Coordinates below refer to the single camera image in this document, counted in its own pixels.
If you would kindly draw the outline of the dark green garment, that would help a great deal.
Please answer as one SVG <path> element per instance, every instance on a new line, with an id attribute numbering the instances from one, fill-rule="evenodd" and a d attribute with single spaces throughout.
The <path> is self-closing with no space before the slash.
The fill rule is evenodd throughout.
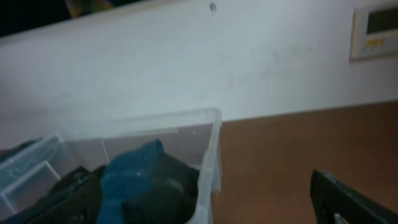
<path id="1" fill-rule="evenodd" d="M 150 189 L 122 203 L 124 223 L 185 224 L 195 213 L 200 171 L 164 154 Z"/>

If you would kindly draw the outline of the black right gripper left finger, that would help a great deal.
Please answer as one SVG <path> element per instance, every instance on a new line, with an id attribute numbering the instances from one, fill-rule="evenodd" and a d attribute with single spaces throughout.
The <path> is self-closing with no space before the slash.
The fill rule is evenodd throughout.
<path id="1" fill-rule="evenodd" d="M 2 224 L 95 224 L 102 191 L 99 178 L 90 174 L 33 206 L 3 220 Z"/>

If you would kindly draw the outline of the black garment with tape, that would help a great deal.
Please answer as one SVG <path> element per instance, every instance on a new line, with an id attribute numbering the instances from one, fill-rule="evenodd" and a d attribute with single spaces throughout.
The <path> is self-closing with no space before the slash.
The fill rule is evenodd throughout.
<path id="1" fill-rule="evenodd" d="M 86 176 L 90 174 L 94 174 L 97 176 L 99 179 L 103 175 L 104 171 L 106 169 L 106 165 L 102 165 L 97 167 L 93 171 L 89 171 L 83 166 L 79 166 L 73 171 L 69 172 L 66 176 L 62 177 L 60 180 L 58 180 L 47 192 L 47 196 L 52 195 L 54 193 L 57 193 L 58 191 L 68 187 L 71 184 L 74 184 L 75 182 L 78 182 L 79 180 L 84 179 Z"/>

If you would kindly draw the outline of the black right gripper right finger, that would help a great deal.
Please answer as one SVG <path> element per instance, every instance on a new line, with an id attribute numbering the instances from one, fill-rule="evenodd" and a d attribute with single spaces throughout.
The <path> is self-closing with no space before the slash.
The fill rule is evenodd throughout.
<path id="1" fill-rule="evenodd" d="M 397 223 L 397 213 L 334 178 L 314 170 L 310 198 L 317 223 Z"/>

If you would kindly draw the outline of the blue garment with tape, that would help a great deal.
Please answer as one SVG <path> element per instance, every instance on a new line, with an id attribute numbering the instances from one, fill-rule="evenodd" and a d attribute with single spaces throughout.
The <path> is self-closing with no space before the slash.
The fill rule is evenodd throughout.
<path id="1" fill-rule="evenodd" d="M 122 203 L 146 193 L 164 146 L 158 139 L 116 156 L 106 167 L 101 180 L 102 203 L 97 223 L 123 223 Z"/>

